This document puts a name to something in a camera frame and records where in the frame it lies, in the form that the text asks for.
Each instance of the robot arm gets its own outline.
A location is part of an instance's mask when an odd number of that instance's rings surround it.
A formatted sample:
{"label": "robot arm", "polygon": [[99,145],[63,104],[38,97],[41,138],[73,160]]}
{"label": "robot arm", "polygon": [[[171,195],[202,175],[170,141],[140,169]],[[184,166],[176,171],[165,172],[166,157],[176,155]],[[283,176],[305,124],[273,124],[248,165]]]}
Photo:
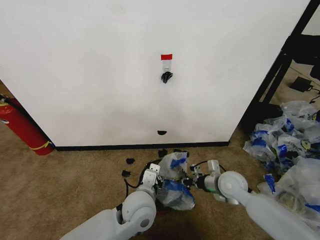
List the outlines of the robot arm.
{"label": "robot arm", "polygon": [[88,219],[60,240],[127,240],[148,230],[156,217],[155,190],[160,166],[151,164],[143,174],[142,185],[122,204]]}
{"label": "robot arm", "polygon": [[218,161],[211,161],[208,165],[213,174],[204,177],[204,187],[222,195],[226,202],[242,204],[249,217],[271,237],[276,240],[319,239],[303,221],[272,198],[261,193],[249,193],[248,183],[241,174],[235,171],[220,174]]}

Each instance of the fire extinguisher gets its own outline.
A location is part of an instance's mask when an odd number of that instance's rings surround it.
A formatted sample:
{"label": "fire extinguisher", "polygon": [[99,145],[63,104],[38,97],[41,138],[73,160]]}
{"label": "fire extinguisher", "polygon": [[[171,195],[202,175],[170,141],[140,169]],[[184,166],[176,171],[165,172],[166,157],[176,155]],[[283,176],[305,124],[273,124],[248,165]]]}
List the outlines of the fire extinguisher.
{"label": "fire extinguisher", "polygon": [[54,150],[52,143],[36,127],[27,111],[15,98],[0,95],[0,120],[38,155],[47,155]]}

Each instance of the black wire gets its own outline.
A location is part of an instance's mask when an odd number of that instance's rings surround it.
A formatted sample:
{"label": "black wire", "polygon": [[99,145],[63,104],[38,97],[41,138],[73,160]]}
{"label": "black wire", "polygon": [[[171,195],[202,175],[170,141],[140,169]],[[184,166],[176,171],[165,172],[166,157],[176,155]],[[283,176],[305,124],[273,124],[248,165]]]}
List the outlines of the black wire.
{"label": "black wire", "polygon": [[319,93],[320,93],[320,90],[319,89],[316,89],[316,88],[311,88],[309,91],[311,91],[311,90],[316,90],[316,91],[318,91]]}
{"label": "black wire", "polygon": [[142,170],[140,176],[139,176],[139,180],[138,180],[138,183],[136,186],[133,186],[131,185],[130,183],[128,183],[127,179],[123,179],[124,182],[125,182],[125,197],[128,197],[128,194],[129,194],[129,187],[132,188],[132,189],[136,189],[138,188],[141,184],[142,184],[142,180],[144,178],[144,173],[145,171],[150,167],[151,164],[157,164],[161,161],[161,159],[157,159],[157,160],[154,160],[154,161],[150,161],[148,162],[145,166],[144,166],[144,169]]}
{"label": "black wire", "polygon": [[[196,166],[198,166],[198,165],[200,165],[200,164],[204,164],[204,163],[207,163],[207,162],[208,162],[208,161],[201,161],[201,162],[197,163],[196,165],[193,165],[192,167],[194,168],[194,167],[196,167]],[[223,171],[226,172],[226,169],[225,169],[223,166],[221,166],[220,164],[219,164],[219,167],[220,167]]]}
{"label": "black wire", "polygon": [[310,104],[314,104],[314,103],[316,102],[315,100],[316,100],[317,98],[320,98],[320,95],[317,96],[317,97],[315,97],[315,98],[312,98],[309,103],[310,103]]}
{"label": "black wire", "polygon": [[128,187],[128,183],[127,183],[126,179],[124,179],[124,183],[125,183],[125,199],[126,199],[129,194],[129,187]]}
{"label": "black wire", "polygon": [[132,186],[130,183],[128,183],[128,181],[127,181],[127,179],[123,179],[124,181],[125,181],[125,184],[127,184],[130,188],[132,188],[132,189],[136,189],[137,187],[139,187],[139,185],[137,185],[137,186]]}
{"label": "black wire", "polygon": [[207,163],[208,161],[201,161],[201,162],[199,162],[199,163],[197,163],[196,165],[193,165],[192,167],[196,167],[196,166],[198,166],[198,165],[200,165],[200,164],[205,164],[205,163]]}
{"label": "black wire", "polygon": [[226,172],[226,169],[225,169],[223,166],[221,166],[220,164],[219,164],[219,166],[220,166],[220,168],[221,168],[223,171]]}

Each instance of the black baseboard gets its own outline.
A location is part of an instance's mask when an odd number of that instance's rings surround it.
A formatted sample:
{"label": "black baseboard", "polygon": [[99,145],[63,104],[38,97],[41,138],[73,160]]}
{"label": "black baseboard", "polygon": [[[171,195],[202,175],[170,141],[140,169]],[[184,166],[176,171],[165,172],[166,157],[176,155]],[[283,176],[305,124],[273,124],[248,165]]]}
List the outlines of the black baseboard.
{"label": "black baseboard", "polygon": [[90,151],[90,150],[121,150],[121,149],[169,149],[192,147],[225,147],[229,141],[192,142],[192,143],[165,143],[165,144],[138,144],[138,145],[103,145],[103,146],[56,146],[58,151]]}

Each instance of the red tag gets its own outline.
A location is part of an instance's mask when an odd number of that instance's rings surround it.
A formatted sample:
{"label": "red tag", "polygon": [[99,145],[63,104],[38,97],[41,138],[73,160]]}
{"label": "red tag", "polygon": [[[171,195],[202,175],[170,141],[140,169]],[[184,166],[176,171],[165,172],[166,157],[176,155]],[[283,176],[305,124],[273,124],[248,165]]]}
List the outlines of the red tag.
{"label": "red tag", "polygon": [[162,60],[172,60],[172,54],[161,54],[161,61]]}

